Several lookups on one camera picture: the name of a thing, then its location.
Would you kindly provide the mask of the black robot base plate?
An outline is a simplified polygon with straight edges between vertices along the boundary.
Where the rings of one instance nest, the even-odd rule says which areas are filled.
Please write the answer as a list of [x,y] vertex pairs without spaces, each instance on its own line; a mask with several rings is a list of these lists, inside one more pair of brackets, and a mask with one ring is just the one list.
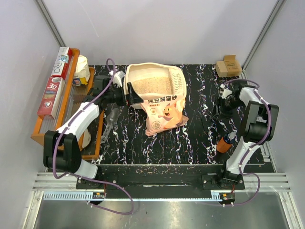
[[121,187],[189,186],[244,190],[242,175],[225,171],[223,165],[99,165],[98,178]]

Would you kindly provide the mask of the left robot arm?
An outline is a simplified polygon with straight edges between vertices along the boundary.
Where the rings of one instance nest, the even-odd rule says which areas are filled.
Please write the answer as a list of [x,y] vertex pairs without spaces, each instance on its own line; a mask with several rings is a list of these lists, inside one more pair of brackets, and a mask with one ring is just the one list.
[[99,75],[75,114],[60,128],[44,135],[43,164],[53,172],[71,173],[86,177],[87,184],[96,189],[102,186],[103,177],[98,167],[81,156],[78,141],[87,127],[98,118],[109,104],[127,106],[140,104],[143,99],[131,83],[126,87],[115,87],[113,78]]

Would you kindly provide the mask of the red 3D toothpaste box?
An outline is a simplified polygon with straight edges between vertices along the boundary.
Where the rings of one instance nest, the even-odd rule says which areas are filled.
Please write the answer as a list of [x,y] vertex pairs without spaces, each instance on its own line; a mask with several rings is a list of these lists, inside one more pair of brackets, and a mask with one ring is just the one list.
[[64,85],[65,82],[62,77],[50,77],[48,79],[41,104],[37,111],[38,117],[42,119],[45,117],[55,119]]

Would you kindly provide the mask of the orange wooden tray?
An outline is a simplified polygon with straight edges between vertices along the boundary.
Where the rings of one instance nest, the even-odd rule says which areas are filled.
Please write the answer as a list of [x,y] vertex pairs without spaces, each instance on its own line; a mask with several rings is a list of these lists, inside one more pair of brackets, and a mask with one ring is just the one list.
[[[43,145],[44,134],[48,130],[56,130],[67,122],[70,117],[78,110],[81,105],[82,99],[86,96],[90,88],[93,87],[95,68],[90,67],[90,78],[89,82],[85,86],[73,86],[72,81],[76,71],[78,57],[80,55],[80,50],[72,48],[72,57],[70,65],[67,71],[65,86],[62,91],[61,100],[59,102],[59,108],[56,113],[56,117],[52,118],[37,118],[36,125],[34,127],[33,133],[31,134],[31,139],[41,146]],[[87,147],[84,146],[86,134],[82,134],[79,139],[79,148],[82,152],[82,158],[84,160],[97,160],[100,157],[100,147],[101,147],[101,136],[103,129],[103,116],[101,113],[100,117],[95,119],[88,127],[89,131],[93,131],[90,134],[91,141]]]

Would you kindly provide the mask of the cream plastic litter box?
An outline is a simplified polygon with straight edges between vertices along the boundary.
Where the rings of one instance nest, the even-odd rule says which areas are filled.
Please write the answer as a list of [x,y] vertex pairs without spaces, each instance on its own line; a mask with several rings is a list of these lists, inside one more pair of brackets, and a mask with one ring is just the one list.
[[154,100],[167,95],[181,96],[185,107],[186,81],[182,70],[173,65],[146,62],[127,67],[124,86],[131,83],[143,100]]

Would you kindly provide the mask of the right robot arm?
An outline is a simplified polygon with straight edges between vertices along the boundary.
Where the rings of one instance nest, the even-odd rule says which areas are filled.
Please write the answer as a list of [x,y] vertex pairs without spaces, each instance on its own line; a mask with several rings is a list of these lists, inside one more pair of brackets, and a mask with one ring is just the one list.
[[227,189],[237,184],[253,153],[274,136],[279,107],[268,103],[259,94],[259,87],[259,84],[246,79],[229,80],[220,86],[210,120],[230,118],[234,109],[245,107],[238,129],[240,141],[216,178],[220,188]]

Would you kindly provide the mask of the orange bottle with white cap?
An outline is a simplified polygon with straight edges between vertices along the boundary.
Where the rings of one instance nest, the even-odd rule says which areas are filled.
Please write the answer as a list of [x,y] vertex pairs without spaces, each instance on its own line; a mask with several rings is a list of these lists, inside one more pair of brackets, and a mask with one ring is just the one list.
[[235,142],[235,132],[231,132],[228,134],[225,134],[221,140],[218,142],[216,146],[216,150],[219,153],[225,153],[228,151],[228,149],[232,146],[232,144]]

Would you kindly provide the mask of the clear plastic scoop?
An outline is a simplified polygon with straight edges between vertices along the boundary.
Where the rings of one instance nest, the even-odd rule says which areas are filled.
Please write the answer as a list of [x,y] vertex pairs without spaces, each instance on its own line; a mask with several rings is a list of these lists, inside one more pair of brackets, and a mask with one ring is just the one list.
[[120,110],[118,108],[114,108],[106,117],[106,127],[101,136],[102,144],[104,144],[108,139],[109,133],[113,128],[113,126],[117,123],[119,115],[120,115]]

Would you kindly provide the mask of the brown cardboard box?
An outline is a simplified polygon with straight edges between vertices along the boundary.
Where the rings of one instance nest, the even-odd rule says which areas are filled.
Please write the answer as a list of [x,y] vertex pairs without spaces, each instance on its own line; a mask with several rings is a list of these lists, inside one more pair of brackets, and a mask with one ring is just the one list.
[[219,77],[237,77],[242,72],[242,67],[235,55],[226,55],[222,61],[217,61],[215,65]]

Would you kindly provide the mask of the aluminium rail frame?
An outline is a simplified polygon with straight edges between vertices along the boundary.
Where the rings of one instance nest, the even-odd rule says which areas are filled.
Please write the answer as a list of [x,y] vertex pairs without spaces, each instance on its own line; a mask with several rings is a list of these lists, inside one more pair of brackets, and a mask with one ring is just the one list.
[[76,179],[56,180],[51,173],[39,173],[34,183],[23,228],[25,229],[302,229],[304,223],[295,206],[285,174],[261,173],[257,196],[256,180],[246,177],[245,190],[237,190],[236,202],[222,207],[219,190],[190,186],[133,185],[130,202],[119,191],[107,190],[102,208],[85,203]]

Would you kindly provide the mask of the pink cat litter bag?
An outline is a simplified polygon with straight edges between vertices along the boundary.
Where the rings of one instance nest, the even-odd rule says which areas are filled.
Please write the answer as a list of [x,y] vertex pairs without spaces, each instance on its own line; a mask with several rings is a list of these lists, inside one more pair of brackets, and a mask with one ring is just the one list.
[[188,117],[183,115],[185,97],[181,94],[166,94],[159,98],[145,100],[141,108],[146,112],[147,136],[184,125]]

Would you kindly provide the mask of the black marble pattern mat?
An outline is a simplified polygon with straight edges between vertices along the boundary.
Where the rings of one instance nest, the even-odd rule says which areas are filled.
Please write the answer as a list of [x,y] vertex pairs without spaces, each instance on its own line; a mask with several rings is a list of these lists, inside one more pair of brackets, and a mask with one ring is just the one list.
[[145,111],[121,107],[96,164],[221,164],[232,155],[234,146],[225,153],[218,153],[216,146],[225,134],[237,132],[244,108],[234,110],[230,119],[208,125],[222,79],[213,64],[182,64],[180,68],[187,84],[184,115],[188,122],[147,136]]

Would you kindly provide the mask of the red white toothpaste box upper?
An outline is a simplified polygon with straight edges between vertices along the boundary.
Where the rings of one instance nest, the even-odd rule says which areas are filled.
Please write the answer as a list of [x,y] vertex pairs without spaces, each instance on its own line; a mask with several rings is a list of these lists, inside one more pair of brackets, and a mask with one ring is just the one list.
[[72,50],[70,47],[60,47],[58,55],[51,72],[51,77],[61,77],[65,80],[66,74],[72,58]]

